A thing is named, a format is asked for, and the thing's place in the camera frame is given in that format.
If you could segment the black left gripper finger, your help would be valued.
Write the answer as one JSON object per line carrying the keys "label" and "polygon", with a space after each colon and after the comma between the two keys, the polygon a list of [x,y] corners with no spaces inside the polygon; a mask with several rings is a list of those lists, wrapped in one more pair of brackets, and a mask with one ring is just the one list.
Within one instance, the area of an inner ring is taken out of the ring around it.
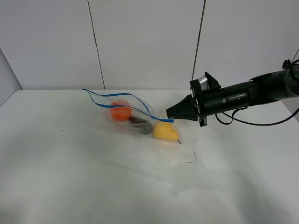
{"label": "black left gripper finger", "polygon": [[166,110],[167,117],[169,119],[184,119],[184,120],[190,120],[190,121],[197,121],[198,116],[194,111],[174,111],[167,109]]}

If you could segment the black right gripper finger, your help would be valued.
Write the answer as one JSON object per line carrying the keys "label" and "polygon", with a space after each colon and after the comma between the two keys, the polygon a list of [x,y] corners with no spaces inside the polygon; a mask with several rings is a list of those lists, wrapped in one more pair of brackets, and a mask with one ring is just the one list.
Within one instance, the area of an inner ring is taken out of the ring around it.
{"label": "black right gripper finger", "polygon": [[187,111],[187,110],[194,111],[194,101],[193,101],[192,95],[191,94],[187,95],[179,103],[177,103],[176,105],[174,105],[168,109],[174,110],[174,111]]}

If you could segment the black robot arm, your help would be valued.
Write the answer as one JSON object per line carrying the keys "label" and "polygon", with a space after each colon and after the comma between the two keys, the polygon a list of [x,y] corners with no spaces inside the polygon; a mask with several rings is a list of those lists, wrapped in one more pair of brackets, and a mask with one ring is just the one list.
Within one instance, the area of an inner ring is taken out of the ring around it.
{"label": "black robot arm", "polygon": [[227,111],[244,110],[299,95],[299,64],[286,60],[281,71],[267,73],[247,82],[222,88],[209,73],[190,81],[192,93],[166,110],[170,119],[198,121],[207,125],[207,117]]}

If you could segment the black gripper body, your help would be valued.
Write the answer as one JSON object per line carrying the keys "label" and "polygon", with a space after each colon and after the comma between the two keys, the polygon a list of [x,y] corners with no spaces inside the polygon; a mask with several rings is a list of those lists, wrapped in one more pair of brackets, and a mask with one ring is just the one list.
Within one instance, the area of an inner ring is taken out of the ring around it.
{"label": "black gripper body", "polygon": [[207,116],[224,111],[224,90],[208,72],[204,74],[209,81],[209,89],[202,91],[198,79],[190,82],[195,109],[201,127],[207,125]]}

